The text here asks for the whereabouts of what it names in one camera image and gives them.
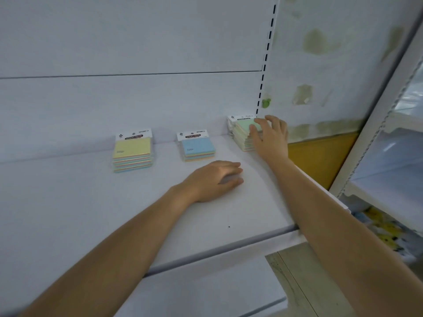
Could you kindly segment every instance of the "yellow panel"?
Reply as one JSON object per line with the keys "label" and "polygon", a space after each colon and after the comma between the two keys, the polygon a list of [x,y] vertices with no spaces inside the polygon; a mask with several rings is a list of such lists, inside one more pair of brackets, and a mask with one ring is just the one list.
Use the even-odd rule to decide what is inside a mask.
{"label": "yellow panel", "polygon": [[329,189],[358,133],[346,133],[288,145],[289,158],[307,175]]}

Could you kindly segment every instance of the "forearm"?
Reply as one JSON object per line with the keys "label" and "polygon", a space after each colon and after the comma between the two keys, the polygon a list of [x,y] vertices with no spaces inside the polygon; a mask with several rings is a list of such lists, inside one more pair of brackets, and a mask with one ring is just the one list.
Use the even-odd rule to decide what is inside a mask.
{"label": "forearm", "polygon": [[189,205],[175,190],[171,188],[103,240],[22,316],[113,316],[148,271]]}
{"label": "forearm", "polygon": [[291,161],[270,166],[295,222],[357,312],[397,316],[407,303],[412,316],[423,288],[399,256]]}

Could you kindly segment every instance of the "hand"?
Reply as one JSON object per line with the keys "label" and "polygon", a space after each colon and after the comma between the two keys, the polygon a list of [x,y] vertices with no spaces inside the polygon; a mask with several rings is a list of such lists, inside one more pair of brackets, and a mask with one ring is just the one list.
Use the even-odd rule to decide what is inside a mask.
{"label": "hand", "polygon": [[260,139],[255,125],[250,125],[252,143],[258,155],[269,165],[288,160],[288,129],[285,121],[267,115],[265,119],[255,118],[254,122],[262,126],[263,140]]}
{"label": "hand", "polygon": [[177,188],[189,203],[216,199],[244,182],[242,178],[234,178],[220,183],[225,176],[240,174],[240,165],[240,162],[213,161],[195,170]]}

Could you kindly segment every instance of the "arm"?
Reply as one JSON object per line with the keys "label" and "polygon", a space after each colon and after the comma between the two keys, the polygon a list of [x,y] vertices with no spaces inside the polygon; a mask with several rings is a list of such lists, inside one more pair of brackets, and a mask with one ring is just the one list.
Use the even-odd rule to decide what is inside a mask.
{"label": "arm", "polygon": [[289,210],[320,262],[361,316],[421,316],[423,283],[380,241],[288,159],[287,127],[274,116],[255,119],[257,153],[274,172]]}
{"label": "arm", "polygon": [[195,170],[91,250],[20,316],[113,316],[141,281],[186,208],[240,185],[241,178],[219,184],[223,177],[241,173],[239,166],[214,161]]}

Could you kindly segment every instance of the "left hand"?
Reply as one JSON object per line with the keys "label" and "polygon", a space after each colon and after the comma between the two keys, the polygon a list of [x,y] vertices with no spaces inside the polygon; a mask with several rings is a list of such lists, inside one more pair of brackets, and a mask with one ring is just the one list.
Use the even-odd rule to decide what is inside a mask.
{"label": "left hand", "polygon": [[240,165],[240,162],[213,161],[195,170],[177,188],[190,203],[211,201],[244,182],[242,178],[234,178],[220,183],[225,176],[240,174]]}

